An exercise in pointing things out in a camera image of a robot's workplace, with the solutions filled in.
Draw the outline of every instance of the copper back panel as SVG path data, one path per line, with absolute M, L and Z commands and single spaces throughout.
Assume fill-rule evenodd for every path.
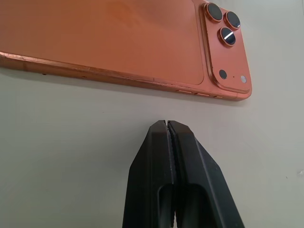
M 200 9 L 205 3 L 2 0 L 0 66 L 194 95 L 247 98 L 251 81 L 223 81 L 215 73 L 224 67 L 231 75 L 250 78 L 240 29 L 238 44 L 224 47 L 214 37 L 223 25 L 203 19 Z M 244 67 L 227 61 L 231 53 L 242 59 Z

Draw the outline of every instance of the gray surface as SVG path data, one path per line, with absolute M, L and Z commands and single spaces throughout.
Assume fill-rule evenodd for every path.
M 1 228 L 121 227 L 129 166 L 160 119 L 192 129 L 247 228 L 303 227 L 302 2 L 214 2 L 241 19 L 243 102 L 0 69 Z

